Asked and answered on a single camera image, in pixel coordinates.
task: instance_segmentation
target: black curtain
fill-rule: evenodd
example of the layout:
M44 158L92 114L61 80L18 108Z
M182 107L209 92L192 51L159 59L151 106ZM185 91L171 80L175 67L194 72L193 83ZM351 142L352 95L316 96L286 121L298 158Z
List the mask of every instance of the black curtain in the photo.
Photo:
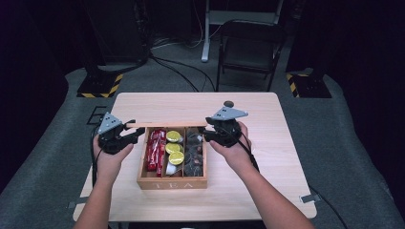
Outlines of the black curtain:
M74 28L83 28L88 53L103 62L80 1L6 0L0 5L2 192L64 102L65 75L83 67Z
M393 1L308 0L286 71L326 67L405 218L405 16L399 6Z

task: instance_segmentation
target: small object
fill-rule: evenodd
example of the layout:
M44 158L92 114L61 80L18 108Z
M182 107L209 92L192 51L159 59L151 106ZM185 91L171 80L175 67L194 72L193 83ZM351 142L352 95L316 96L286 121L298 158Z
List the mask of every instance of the small object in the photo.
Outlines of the small object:
M169 142L166 144L166 152L167 154L172 154L173 152L182 152L183 148L180 144L178 143L173 143L173 142Z
M170 176L170 177L182 177L182 172L181 170L178 170L174 175Z
M187 145L197 145L201 144L203 141L203 136L199 133L194 133L193 135L190 135L187 137Z
M178 167L172 163L167 163L167 167L166 167L166 174L168 176L172 176L174 175L177 171L178 171Z
M235 118L248 116L248 113L232 108L233 105L232 101L226 101L219 111L211 117L205 118L206 122L212 125L215 130L199 129L206 141L214 140L225 147L231 147L238 142L242 131Z
M303 203L308 203L308 202L317 202L322 200L322 197L319 194L315 194L315 195L307 195L304 197L300 197L301 201L303 201Z
M189 154L202 154L203 153L203 146L202 144L200 145L192 145L192 146L187 146L187 153Z
M185 154L184 154L184 164L188 164L188 162L190 162L192 156L193 155L189 151L185 152Z
M166 135L166 138L170 142L182 142L182 136L177 131L169 131Z
M138 128L136 132L129 135L121 135L122 131L127 131L127 124L135 123L135 120L130 120L125 124L114 117L112 114L106 113L98 128L98 146L107 154L114 155L125 148L130 143L138 143L138 137L145 133L145 128Z
M173 152L169 156L169 162L174 165L179 165L184 161L184 154L182 152Z
M184 165L184 173L188 177L201 177L203 175L203 156L202 155L190 155L187 160L187 164Z
M164 148L166 144L166 132L157 129L152 132L147 147L147 171L157 171L157 176L161 175Z
M184 173L188 177L202 177L203 176L203 167L200 165L193 165L192 162L184 166Z

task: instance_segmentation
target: black cable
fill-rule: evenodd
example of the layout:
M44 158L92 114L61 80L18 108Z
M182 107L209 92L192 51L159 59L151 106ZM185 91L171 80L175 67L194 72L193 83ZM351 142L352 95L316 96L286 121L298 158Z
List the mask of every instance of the black cable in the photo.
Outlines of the black cable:
M224 129L224 128L222 128L222 127L215 127L215 128L221 129L221 130L224 131L227 135L230 135L233 139L235 139L235 140L242 146L242 148L244 148L244 150L245 150L245 151L247 152L247 154L249 155L250 162L252 162L253 167L255 167L255 169L257 170L257 172L260 173L259 165L257 164L256 158L255 158L254 155L252 154L251 146L250 146L250 144L249 144L249 141L247 140L247 137L244 135L244 133L241 133L241 134L242 134L242 136L245 138L246 144L247 144L248 148L244 145L244 143L242 143L242 141L241 141L240 139L236 138L234 135L232 135L232 133L230 133L230 132L227 131L226 129Z
M170 66L170 65L167 65L167 64L162 63L162 62L159 61L155 56L153 56L153 54L150 55L150 58L153 59L153 60L154 60L155 62L157 62L158 64L162 65L163 67L165 67L165 68L167 68L167 69L169 69L169 70L171 70L171 71L173 71L173 72L179 74L179 75L191 86L191 88L193 88L193 91L194 91L194 92L198 92L198 91L199 91L199 90L196 88L196 86L194 86L194 84L193 84L185 75L183 75L182 73L180 73L178 70L176 70L175 68L173 68L173 67Z
M95 135L96 135L96 130L98 129L100 125L96 125L93 130L92 130L92 134L90 137L90 155L92 157L92 184L93 187L96 184L96 180L97 180L97 163L96 163L96 159L95 159L95 154L94 154L94 147L93 147L93 141L95 139Z
M155 40L153 41L152 49L155 48L155 47L159 47L159 46L163 46L163 45L169 44L168 41L170 41L172 38L163 37L163 38L160 38L159 40L157 40L157 39L158 39L158 38L155 38Z
M333 207L333 205L331 205L331 203L327 199L325 199L325 197L322 196L318 191L316 191L316 189L314 189L311 185L308 184L308 187L310 189L312 189L313 192L315 192L317 195L319 195L319 197L328 204L328 206L331 208L331 210L334 212L334 214L336 214L337 217L339 218L339 220L342 222L343 226L346 229L348 229L349 228L348 225L346 225L346 222L343 220L343 218L340 216L340 214L337 212L337 210Z
M178 65L183 65L183 66L185 66L185 67L194 69L194 70L196 70L196 71L202 73L203 75L205 75L205 80L206 80L206 79L209 80L209 82L211 83L212 89L215 91L215 86L214 86L214 83L212 82L212 79L211 79L205 72L203 72L202 70L200 70L200 69L198 69L198 68L196 68L196 67L194 67L194 66L181 63L181 62L179 62L179 61L163 59L163 58L156 57L156 56L154 56L154 57L157 58L158 60L166 61L166 62L170 62L170 63L173 63L173 64L178 64Z

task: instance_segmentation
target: cable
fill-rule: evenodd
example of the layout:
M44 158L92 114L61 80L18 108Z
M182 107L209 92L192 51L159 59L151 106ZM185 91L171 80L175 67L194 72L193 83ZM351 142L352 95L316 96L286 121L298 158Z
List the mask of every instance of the cable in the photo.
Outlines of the cable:
M95 153L94 153L94 147L93 147L93 141L95 139L95 135L96 135L96 129L98 129L100 125L96 125L93 130L92 130L92 134L90 136L90 155L92 157L92 184L93 187L96 184L96 180L97 180L97 163L96 163L96 158L95 158Z
M241 133L241 134L242 134L242 136L245 138L246 144L247 144L248 147L246 147L246 146L244 145L244 143L242 143L242 141L241 141L240 139L236 138L232 133L230 133L229 131L227 131L225 128L218 127L218 126L216 126L216 127L214 127L214 128L221 129L221 130L224 131L227 135L230 135L233 139L235 139L235 140L242 146L242 148L244 148L244 150L245 150L245 151L247 152L247 154L249 155L250 162L252 162L253 167L255 167L255 169L260 173L259 165L257 164L256 158L255 158L254 155L252 154L251 146L250 146L250 144L249 144L249 141L247 140L247 137L244 135L244 133Z
M334 214L336 214L337 217L339 218L339 220L342 222L343 226L346 229L348 229L349 228L348 225L346 225L346 222L343 220L343 218L340 216L340 214L336 211L336 209L333 207L333 205L331 205L331 203L327 199L325 199L325 197L322 196L318 191L316 191L316 189L314 189L311 185L308 184L308 187L310 189L312 189L313 192L315 192L317 195L319 195L319 197L321 197L321 199L324 200L328 204L328 206L331 208L331 210L334 212Z
M171 45L180 45L180 44L183 44L183 43L184 42L167 43L167 44L163 44L163 45L160 45L160 46L157 46L157 47L153 47L151 50L155 50L155 49L159 49L159 48L163 48L163 47L171 46Z
M83 4L83 7L84 7L84 8L86 9L86 11L87 11L87 16L88 16L89 19L90 19L90 23L92 24L93 30L94 30L95 33L98 35L98 38L99 38L98 40L100 40L100 41L102 42L102 44L104 44L104 47L107 49L107 51L114 57L114 59L116 60L116 62L118 62L117 56L112 52L112 50L110 49L110 47L108 46L108 44L107 44L106 41L104 40L103 35L102 35L102 34L98 31L98 29L96 28L94 19L93 19L92 15L89 13L89 12L90 12L90 11L89 11L89 7L86 5L85 2L83 2L82 4ZM146 38L144 38L144 39L147 40L147 39L148 39L147 37L149 36L149 34L145 34L144 36L146 36ZM105 71L105 70L101 70L101 71L106 72L106 73L122 74L122 73L128 73L128 72L130 72L130 71L132 71L132 70L135 70L135 69L141 67L142 65L144 65L144 64L146 63L147 57L148 57L148 55L149 55L150 45L149 45L148 43L149 43L149 42L145 41L145 46L144 46L145 55L143 55L143 56L140 58L140 61L139 61L138 63L136 63L134 66L131 66L131 67L128 67L128 68L124 68L124 69L120 69L120 70L114 70L114 71Z
M196 67L193 67L193 66L191 66L191 65L186 65L186 64L181 63L181 62L178 62L178 61L163 59L163 58L156 57L156 56L154 56L154 57L157 58L158 60L161 60L161 61L166 61L166 62L170 62L170 63L173 63L173 64L183 65L183 66L185 66L185 67L188 67L188 68L194 69L194 70L196 70L196 71L199 71L200 73L202 73L203 75L205 75L205 80L206 80L206 79L209 80L209 82L211 83L212 89L215 91L215 86L214 86L214 83L212 82L212 79L211 79L205 72L203 72L202 70L200 70L200 69L198 69L198 68L196 68Z
M225 11L228 11L228 9L229 9L229 0L226 1L226 8L225 8ZM212 32L212 34L209 36L210 39L211 39L211 37L213 37L213 36L215 35L215 33L217 33L217 31L220 30L221 26L222 26L222 25L220 25L214 32Z
M196 86L194 86L194 84L187 78L185 77L185 75L183 75L182 73L180 73L178 70L176 70L175 68L173 68L170 65L164 64L162 63L160 60L158 60L155 56L153 56L153 54L150 54L150 58L153 59L155 62L157 62L158 64L162 65L163 67L179 74L190 86L191 88L193 88L194 92L198 92L199 90L196 88Z
M193 0L193 6L194 6L194 12L196 13L197 20L199 21L200 34L201 34L201 36L200 36L200 41L199 41L196 45L194 45L194 46L187 46L187 45L185 45L186 47L191 48L191 49L196 48L196 47L199 46L200 43L202 43L202 41L203 41L203 26L202 26L202 22L200 21L199 15L197 14L197 8L196 8L196 2L195 2L195 0Z
M154 42L153 42L153 47L158 46L158 45L160 45L160 44L163 44L164 42L166 42L166 41L168 41L168 40L170 40L170 39L171 39L171 38L168 38L168 37L164 37L164 38L160 38L160 39L155 38L155 40L154 40Z

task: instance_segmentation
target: dark background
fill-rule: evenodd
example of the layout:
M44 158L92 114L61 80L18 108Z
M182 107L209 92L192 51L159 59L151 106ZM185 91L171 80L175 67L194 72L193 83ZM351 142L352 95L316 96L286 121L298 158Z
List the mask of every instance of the dark background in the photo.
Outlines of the dark background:
M191 1L172 5L167 2L150 0L149 20L156 25L151 27L152 31L167 29L181 39L199 31ZM205 1L195 2L199 17L203 19ZM212 9L225 9L226 1L212 2L216 2ZM245 8L244 1L235 2L232 5L235 9L229 10ZM293 1L285 2L285 9L288 9ZM133 4L134 0L119 3L123 7ZM139 58L142 33L125 30L136 28L138 24L117 26L122 25L118 24L117 18L123 15L128 20L136 18L131 9L106 11L105 16L111 20L105 22L105 27L130 36L122 36L121 42L114 38L108 44L111 50L106 50L100 41L102 31L106 29L95 30L91 16L97 7L92 8L91 4L94 1L8 0L1 3L1 109L6 125L2 134L2 144L6 147L1 151L1 190L30 154L63 103L68 90L67 73L83 68L84 63L89 62L86 58L92 58L98 65L122 60L122 56L129 62ZM249 2L249 6L254 8L251 10L272 10L275 5L271 1L257 0L255 4ZM183 13L179 17L173 16L178 10ZM284 16L288 17L288 11L284 11ZM405 28L401 23L404 19L396 2L308 0L286 69L289 72L327 66L326 73L344 91L359 139L387 180L403 217ZM134 43L128 43L128 40L134 40Z

